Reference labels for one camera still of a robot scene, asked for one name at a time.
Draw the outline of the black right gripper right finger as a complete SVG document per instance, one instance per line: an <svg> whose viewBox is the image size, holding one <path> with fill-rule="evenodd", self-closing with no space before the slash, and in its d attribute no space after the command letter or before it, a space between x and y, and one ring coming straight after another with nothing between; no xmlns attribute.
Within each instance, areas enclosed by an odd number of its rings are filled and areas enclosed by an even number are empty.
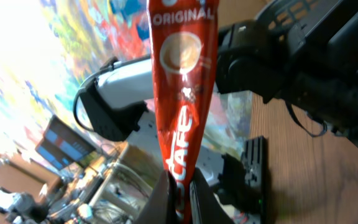
<svg viewBox="0 0 358 224"><path fill-rule="evenodd" d="M222 209L199 168L190 182L192 224L233 224Z"/></svg>

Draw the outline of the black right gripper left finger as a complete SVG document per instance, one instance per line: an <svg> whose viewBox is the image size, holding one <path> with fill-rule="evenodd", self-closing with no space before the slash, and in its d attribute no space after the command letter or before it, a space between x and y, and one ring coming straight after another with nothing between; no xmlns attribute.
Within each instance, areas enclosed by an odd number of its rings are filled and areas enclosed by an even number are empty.
<svg viewBox="0 0 358 224"><path fill-rule="evenodd" d="M174 224L176 183L171 173L164 170L134 224Z"/></svg>

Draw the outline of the red candy bar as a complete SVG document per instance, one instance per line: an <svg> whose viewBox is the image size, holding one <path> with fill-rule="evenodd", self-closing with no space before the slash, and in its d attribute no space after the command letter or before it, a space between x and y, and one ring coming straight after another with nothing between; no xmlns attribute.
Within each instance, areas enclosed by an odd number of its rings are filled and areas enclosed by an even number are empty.
<svg viewBox="0 0 358 224"><path fill-rule="evenodd" d="M147 2L157 136L179 223L191 221L190 182L216 79L218 7L218 0Z"/></svg>

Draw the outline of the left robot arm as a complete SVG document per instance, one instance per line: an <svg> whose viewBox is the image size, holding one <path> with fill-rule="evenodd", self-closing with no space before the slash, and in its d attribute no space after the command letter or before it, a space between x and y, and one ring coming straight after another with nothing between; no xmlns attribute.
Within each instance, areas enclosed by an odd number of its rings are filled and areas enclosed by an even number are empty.
<svg viewBox="0 0 358 224"><path fill-rule="evenodd" d="M358 1L272 1L251 21L219 30L217 91L252 91L299 107L358 147ZM83 82L91 132L125 141L142 131L153 95L149 56L110 59Z"/></svg>

